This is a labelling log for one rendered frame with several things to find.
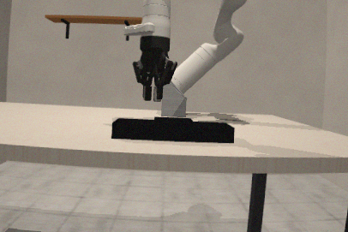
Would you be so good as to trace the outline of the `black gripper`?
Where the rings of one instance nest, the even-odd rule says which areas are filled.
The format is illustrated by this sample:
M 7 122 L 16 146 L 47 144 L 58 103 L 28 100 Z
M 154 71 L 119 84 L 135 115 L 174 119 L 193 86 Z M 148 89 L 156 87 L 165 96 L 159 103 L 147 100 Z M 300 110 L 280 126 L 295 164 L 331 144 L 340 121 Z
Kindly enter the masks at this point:
M 142 36 L 140 50 L 141 60 L 133 62 L 133 67 L 137 82 L 143 85 L 143 99 L 151 101 L 154 77 L 153 101 L 160 102 L 163 98 L 163 86 L 171 83 L 177 67 L 177 62 L 168 57 L 170 39 L 162 36 Z

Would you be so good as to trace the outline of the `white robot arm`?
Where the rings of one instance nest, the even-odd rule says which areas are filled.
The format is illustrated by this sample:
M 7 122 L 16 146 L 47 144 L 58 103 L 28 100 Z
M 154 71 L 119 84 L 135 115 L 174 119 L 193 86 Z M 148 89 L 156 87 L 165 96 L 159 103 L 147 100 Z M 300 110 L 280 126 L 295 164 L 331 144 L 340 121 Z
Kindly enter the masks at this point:
M 213 29 L 213 38 L 219 45 L 203 44 L 176 68 L 172 76 L 171 81 L 182 93 L 186 93 L 215 64 L 242 43 L 243 33 L 231 24 L 231 17 L 246 1 L 221 0 Z M 170 18 L 171 0 L 144 0 L 142 23 L 125 27 L 124 35 L 162 36 L 170 39 Z

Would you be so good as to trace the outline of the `black rack of three labelled bins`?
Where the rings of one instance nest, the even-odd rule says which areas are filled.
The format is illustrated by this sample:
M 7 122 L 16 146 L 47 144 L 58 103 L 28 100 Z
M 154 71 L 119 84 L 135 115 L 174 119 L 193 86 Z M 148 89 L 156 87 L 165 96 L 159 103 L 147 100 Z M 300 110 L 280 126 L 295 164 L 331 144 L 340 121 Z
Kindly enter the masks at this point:
M 111 138 L 205 143 L 234 143 L 235 128 L 226 122 L 193 122 L 191 118 L 118 118 L 112 123 Z

